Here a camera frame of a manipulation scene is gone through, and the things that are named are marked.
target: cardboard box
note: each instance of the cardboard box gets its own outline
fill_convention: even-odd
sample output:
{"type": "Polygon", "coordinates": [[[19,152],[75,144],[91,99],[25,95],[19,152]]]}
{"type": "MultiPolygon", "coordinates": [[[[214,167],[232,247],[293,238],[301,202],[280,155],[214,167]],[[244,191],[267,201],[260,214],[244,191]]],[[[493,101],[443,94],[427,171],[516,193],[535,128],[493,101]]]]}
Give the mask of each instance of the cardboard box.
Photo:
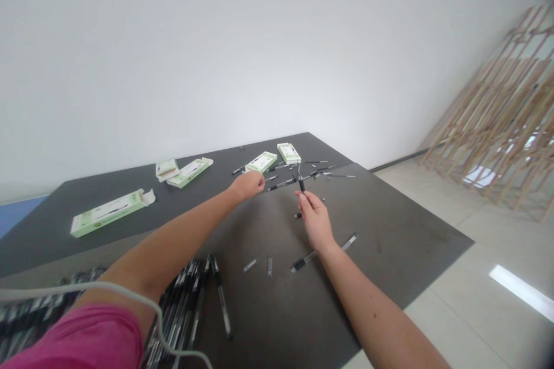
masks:
{"type": "Polygon", "coordinates": [[[179,166],[175,159],[169,159],[161,163],[156,163],[156,177],[160,183],[179,174],[179,166]]]}
{"type": "Polygon", "coordinates": [[[196,159],[184,166],[179,174],[175,177],[172,177],[167,180],[168,185],[172,185],[182,189],[185,187],[192,179],[210,167],[214,161],[212,159],[206,159],[202,157],[201,159],[196,159]]]}
{"type": "Polygon", "coordinates": [[[269,152],[263,152],[257,156],[254,160],[244,166],[244,171],[258,171],[260,173],[265,173],[271,165],[277,161],[277,155],[269,152]]]}
{"type": "Polygon", "coordinates": [[[277,150],[281,153],[286,164],[298,164],[302,158],[291,143],[277,144],[277,150]]]}
{"type": "Polygon", "coordinates": [[[102,206],[77,215],[71,224],[71,235],[80,238],[129,213],[151,205],[156,200],[154,190],[144,193],[139,189],[102,206]]]}

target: pile of pens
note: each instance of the pile of pens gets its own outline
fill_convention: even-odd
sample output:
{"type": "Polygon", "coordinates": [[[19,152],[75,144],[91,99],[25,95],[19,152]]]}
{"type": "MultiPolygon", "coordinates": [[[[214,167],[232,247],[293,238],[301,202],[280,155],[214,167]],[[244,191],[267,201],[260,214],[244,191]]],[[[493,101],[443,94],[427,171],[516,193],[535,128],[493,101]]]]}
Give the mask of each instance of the pile of pens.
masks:
{"type": "MultiPolygon", "coordinates": [[[[173,349],[191,350],[194,347],[210,270],[214,274],[218,286],[227,338],[231,340],[233,337],[218,262],[214,257],[208,255],[205,261],[193,259],[167,287],[160,299],[163,334],[173,349]]],[[[158,328],[154,322],[146,343],[143,367],[156,368],[161,363],[168,364],[173,361],[173,368],[178,368],[180,358],[170,356],[165,351],[157,331],[158,328]]]]}
{"type": "MultiPolygon", "coordinates": [[[[95,281],[105,270],[98,267],[79,272],[70,279],[63,278],[58,285],[95,281]]],[[[81,294],[50,295],[0,307],[0,364],[35,344],[81,294]]]]}
{"type": "MultiPolygon", "coordinates": [[[[275,190],[275,189],[278,189],[280,187],[284,187],[284,186],[288,186],[288,185],[292,185],[293,183],[300,183],[300,186],[304,186],[304,180],[305,179],[309,179],[309,178],[314,178],[314,179],[317,179],[319,176],[321,176],[321,174],[330,174],[329,172],[324,172],[324,170],[327,170],[327,169],[330,169],[330,168],[334,168],[336,167],[335,165],[327,165],[327,166],[323,166],[323,167],[317,167],[315,164],[319,164],[319,163],[328,163],[327,160],[321,160],[321,161],[302,161],[300,163],[297,163],[295,165],[291,165],[291,164],[284,164],[285,162],[284,161],[281,161],[277,166],[275,167],[272,167],[270,169],[268,169],[266,171],[266,173],[270,173],[270,172],[276,172],[277,170],[280,170],[280,169],[284,169],[286,167],[289,168],[289,170],[293,170],[296,168],[296,166],[298,166],[298,174],[297,176],[295,177],[294,174],[292,174],[292,178],[290,178],[289,180],[286,180],[284,182],[281,182],[279,184],[275,184],[271,187],[269,187],[267,189],[267,191],[272,191],[272,190],[275,190]],[[315,170],[310,170],[310,174],[308,176],[301,176],[300,174],[300,165],[301,164],[311,164],[312,167],[316,167],[315,170]]],[[[269,178],[265,178],[265,181],[266,182],[269,182],[271,180],[274,180],[276,178],[278,178],[279,175],[274,175],[274,176],[271,176],[269,178]]]]}

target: forearm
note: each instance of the forearm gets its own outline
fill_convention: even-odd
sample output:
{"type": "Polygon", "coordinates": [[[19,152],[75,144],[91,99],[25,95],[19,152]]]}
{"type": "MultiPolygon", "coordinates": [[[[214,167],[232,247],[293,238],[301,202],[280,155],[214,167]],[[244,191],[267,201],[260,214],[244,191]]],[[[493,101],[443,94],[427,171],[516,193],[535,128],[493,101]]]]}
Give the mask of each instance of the forearm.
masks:
{"type": "Polygon", "coordinates": [[[410,318],[365,277],[339,246],[320,256],[358,340],[376,369],[449,367],[410,318]]]}
{"type": "MultiPolygon", "coordinates": [[[[109,281],[156,303],[173,278],[188,264],[210,232],[240,204],[242,198],[229,188],[160,227],[116,261],[99,279],[109,281]]],[[[146,339],[154,311],[125,296],[90,289],[73,308],[86,304],[112,304],[130,310],[146,339]]]]}
{"type": "Polygon", "coordinates": [[[104,274],[104,279],[120,280],[132,274],[135,287],[130,288],[157,301],[208,235],[241,201],[238,194],[227,189],[179,215],[121,257],[104,274]]]}

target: white wall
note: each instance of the white wall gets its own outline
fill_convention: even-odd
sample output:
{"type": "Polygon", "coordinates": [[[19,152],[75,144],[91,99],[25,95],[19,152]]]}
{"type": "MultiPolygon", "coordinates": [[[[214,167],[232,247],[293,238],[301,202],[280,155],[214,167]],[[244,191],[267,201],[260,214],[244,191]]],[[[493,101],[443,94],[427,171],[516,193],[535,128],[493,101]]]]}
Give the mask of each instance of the white wall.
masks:
{"type": "Polygon", "coordinates": [[[383,164],[548,1],[0,0],[0,201],[302,131],[383,164]]]}

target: person's left hand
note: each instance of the person's left hand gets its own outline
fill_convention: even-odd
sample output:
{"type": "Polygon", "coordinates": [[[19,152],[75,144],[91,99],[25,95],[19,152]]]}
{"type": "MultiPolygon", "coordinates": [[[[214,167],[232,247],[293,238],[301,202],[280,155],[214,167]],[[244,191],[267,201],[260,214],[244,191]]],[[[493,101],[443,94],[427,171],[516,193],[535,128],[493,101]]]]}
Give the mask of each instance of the person's left hand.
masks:
{"type": "Polygon", "coordinates": [[[229,189],[237,193],[241,201],[249,199],[264,190],[265,179],[263,174],[250,171],[237,177],[229,189]]]}

